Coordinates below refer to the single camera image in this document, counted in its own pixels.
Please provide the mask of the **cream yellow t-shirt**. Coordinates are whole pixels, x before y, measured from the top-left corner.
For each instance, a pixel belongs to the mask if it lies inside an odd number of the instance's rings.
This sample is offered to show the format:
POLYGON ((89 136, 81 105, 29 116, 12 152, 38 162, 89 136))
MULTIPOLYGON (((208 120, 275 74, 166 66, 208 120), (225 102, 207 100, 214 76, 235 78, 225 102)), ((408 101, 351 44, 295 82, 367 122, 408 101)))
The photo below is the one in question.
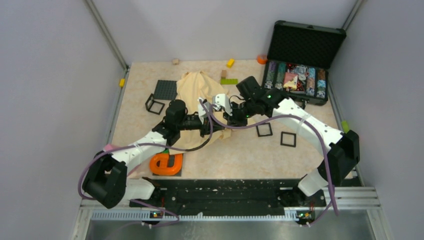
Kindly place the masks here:
MULTIPOLYGON (((209 77, 203 71, 192 71, 183 73, 176 83, 177 100, 185 102, 189 114, 198 111, 199 98, 206 99, 209 103, 218 94, 226 94, 232 101, 240 103, 236 98, 240 96, 235 85, 221 85, 218 80, 209 77)), ((193 149, 199 147, 207 139, 208 135, 201 137, 199 130, 182 130, 179 140, 173 145, 178 149, 193 149)))

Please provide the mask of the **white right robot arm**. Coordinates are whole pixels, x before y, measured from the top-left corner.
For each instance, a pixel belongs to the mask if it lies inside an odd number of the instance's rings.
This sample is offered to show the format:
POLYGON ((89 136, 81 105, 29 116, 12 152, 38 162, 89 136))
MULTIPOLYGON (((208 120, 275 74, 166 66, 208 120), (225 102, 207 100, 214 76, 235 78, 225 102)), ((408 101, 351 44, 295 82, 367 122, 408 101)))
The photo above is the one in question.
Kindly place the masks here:
POLYGON ((236 88, 241 96, 240 103, 230 101, 224 94, 213 99, 216 109, 224 109, 229 126, 245 128, 248 118, 265 115, 295 130, 322 154, 321 164, 302 177, 295 187, 293 200, 297 205, 307 206, 322 188, 340 185, 359 163, 360 146, 356 132, 344 133, 328 126, 307 113, 284 91, 261 87, 253 76, 242 80, 236 88))

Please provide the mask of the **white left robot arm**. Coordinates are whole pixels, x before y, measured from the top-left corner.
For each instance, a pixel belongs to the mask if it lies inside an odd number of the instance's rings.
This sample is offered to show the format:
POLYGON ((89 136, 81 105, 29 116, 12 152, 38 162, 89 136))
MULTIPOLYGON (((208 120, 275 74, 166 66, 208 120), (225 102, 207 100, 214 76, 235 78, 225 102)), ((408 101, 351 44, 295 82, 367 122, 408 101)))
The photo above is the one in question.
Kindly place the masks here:
POLYGON ((78 181, 79 195, 107 209, 132 199, 137 192, 127 189, 130 172, 166 149, 175 150, 181 131, 199 130, 202 136, 212 136, 212 106, 203 98, 198 102, 200 109, 189 114, 184 101, 173 100, 162 121, 144 137, 127 146, 105 146, 83 170, 78 181))

